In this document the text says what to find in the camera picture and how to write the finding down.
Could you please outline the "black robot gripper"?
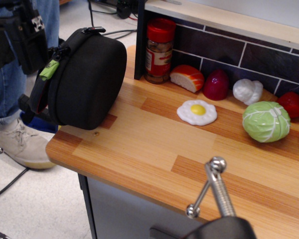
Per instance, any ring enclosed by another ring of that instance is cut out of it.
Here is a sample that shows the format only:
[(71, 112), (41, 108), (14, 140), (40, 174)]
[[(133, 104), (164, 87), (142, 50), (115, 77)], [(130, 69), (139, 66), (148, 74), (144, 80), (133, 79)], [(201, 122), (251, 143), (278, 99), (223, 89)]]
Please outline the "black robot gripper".
[(0, 68), (18, 60), (24, 74), (44, 67), (48, 60), (45, 26), (28, 0), (0, 0)]

